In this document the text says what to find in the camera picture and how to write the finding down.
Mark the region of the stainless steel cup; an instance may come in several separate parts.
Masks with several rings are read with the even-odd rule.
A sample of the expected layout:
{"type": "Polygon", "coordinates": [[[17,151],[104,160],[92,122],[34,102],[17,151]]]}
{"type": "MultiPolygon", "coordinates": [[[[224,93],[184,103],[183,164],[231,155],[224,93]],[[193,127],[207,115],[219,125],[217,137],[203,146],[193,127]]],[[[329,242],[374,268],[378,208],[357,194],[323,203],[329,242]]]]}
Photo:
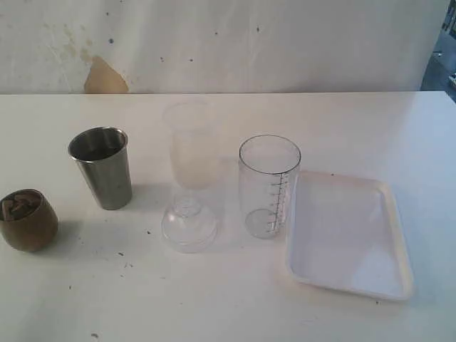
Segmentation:
{"type": "Polygon", "coordinates": [[[91,128],[68,145],[68,154],[102,209],[117,210],[132,199],[127,146],[126,133],[114,127],[91,128]]]}

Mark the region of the brown wooden cup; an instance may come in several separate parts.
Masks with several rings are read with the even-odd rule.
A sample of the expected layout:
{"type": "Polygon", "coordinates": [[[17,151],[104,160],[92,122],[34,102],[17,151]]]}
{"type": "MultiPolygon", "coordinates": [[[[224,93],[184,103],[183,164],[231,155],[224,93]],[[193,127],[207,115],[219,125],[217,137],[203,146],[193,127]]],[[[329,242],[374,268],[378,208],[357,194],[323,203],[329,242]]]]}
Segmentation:
{"type": "Polygon", "coordinates": [[[1,234],[11,247],[37,252],[48,246],[57,232],[57,215],[38,190],[17,190],[1,199],[1,234]]]}

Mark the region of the clear graduated shaker body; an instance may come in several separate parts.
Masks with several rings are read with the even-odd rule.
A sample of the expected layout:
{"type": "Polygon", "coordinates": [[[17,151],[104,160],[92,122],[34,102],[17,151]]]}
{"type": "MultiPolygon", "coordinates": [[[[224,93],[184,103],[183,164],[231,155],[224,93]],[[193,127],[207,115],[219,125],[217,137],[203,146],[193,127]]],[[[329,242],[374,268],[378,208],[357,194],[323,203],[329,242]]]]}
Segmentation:
{"type": "Polygon", "coordinates": [[[247,231],[271,239],[285,226],[294,197],[301,151],[290,139],[255,135],[239,148],[239,203],[247,231]]]}

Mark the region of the clear shaker lid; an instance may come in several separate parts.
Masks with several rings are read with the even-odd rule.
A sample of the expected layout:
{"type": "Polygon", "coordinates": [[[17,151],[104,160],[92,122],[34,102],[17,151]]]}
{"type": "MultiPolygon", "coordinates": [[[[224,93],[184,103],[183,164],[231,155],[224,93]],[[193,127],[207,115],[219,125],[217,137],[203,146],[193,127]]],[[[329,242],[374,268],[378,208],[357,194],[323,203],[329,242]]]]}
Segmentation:
{"type": "Polygon", "coordinates": [[[194,195],[178,194],[162,218],[162,238],[175,251],[197,253],[217,236],[217,216],[194,195]]]}

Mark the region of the translucent plastic cup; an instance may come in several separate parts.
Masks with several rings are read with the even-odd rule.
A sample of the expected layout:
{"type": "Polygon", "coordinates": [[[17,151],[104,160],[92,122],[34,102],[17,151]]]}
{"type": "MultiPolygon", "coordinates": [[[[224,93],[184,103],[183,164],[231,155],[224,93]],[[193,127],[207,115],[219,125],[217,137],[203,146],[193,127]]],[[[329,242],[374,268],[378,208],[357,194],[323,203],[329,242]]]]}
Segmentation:
{"type": "Polygon", "coordinates": [[[163,118],[171,132],[170,162],[177,183],[188,190],[211,187],[219,175],[219,153],[208,104],[201,100],[172,104],[163,118]]]}

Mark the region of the white plastic tray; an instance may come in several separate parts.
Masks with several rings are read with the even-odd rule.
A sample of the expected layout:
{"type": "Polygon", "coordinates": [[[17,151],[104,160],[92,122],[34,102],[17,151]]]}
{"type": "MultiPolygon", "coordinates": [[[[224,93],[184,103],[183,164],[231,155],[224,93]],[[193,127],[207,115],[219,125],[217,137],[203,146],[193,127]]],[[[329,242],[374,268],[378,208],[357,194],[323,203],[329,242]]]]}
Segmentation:
{"type": "Polygon", "coordinates": [[[302,171],[286,235],[286,267],[302,284],[407,301],[413,271],[390,186],[302,171]]]}

